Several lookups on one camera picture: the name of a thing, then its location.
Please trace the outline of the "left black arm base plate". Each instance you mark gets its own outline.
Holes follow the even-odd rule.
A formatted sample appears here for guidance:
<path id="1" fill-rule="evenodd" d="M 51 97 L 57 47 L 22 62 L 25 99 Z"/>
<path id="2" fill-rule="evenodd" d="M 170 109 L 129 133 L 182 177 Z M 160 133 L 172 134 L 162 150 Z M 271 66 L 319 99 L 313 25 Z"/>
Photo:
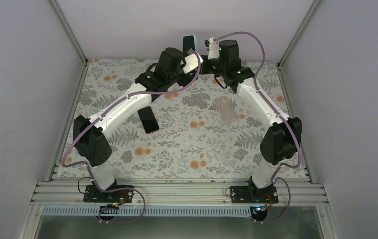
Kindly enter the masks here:
<path id="1" fill-rule="evenodd" d="M 83 202 L 85 203 L 107 203 L 107 204 L 121 204 L 121 203 L 131 203 L 133 197 L 134 186 L 131 185 L 118 185 L 115 188 L 127 188 L 121 189 L 114 192 L 101 192 L 95 185 L 87 185 Z"/>

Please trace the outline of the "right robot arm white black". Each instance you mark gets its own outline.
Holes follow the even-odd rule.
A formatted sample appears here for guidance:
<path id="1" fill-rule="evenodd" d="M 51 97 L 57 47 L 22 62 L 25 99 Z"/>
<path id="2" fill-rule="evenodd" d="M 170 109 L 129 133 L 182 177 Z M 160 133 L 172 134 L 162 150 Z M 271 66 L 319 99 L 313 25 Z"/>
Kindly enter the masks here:
<path id="1" fill-rule="evenodd" d="M 288 161 L 300 149 L 302 121 L 279 109 L 260 87 L 257 81 L 258 73 L 242 66 L 239 46 L 235 40 L 219 41 L 217 38 L 210 38 L 205 41 L 205 45 L 208 55 L 202 57 L 202 74 L 213 74 L 223 78 L 225 84 L 248 103 L 267 130 L 259 145 L 263 160 L 248 179 L 246 186 L 231 188 L 234 195 L 232 201 L 263 202 L 275 195 L 274 183 L 282 167 L 300 166 L 300 162 L 292 165 Z"/>

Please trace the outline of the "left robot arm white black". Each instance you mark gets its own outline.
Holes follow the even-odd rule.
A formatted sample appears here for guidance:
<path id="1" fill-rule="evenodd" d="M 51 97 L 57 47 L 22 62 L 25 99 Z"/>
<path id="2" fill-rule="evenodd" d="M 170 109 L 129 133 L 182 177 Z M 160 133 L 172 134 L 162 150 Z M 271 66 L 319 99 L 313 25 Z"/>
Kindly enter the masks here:
<path id="1" fill-rule="evenodd" d="M 85 160 L 96 194 L 108 202 L 116 196 L 115 178 L 107 165 L 112 154 L 108 139 L 127 118 L 147 107 L 161 95 L 169 95 L 172 85 L 180 85 L 177 92 L 187 89 L 200 75 L 204 60 L 194 50 L 186 55 L 176 48 L 166 48 L 158 62 L 150 65 L 133 84 L 104 109 L 89 116 L 77 116 L 73 125 L 75 148 Z"/>

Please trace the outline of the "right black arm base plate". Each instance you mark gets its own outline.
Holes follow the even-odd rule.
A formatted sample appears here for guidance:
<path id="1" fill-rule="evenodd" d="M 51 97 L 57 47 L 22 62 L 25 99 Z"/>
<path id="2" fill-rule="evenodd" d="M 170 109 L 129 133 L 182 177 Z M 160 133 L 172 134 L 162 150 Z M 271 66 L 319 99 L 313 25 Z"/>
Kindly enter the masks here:
<path id="1" fill-rule="evenodd" d="M 225 195 L 233 204 L 269 204 L 278 203 L 278 193 L 275 186 L 270 185 L 263 189 L 250 186 L 231 186 L 226 189 Z"/>

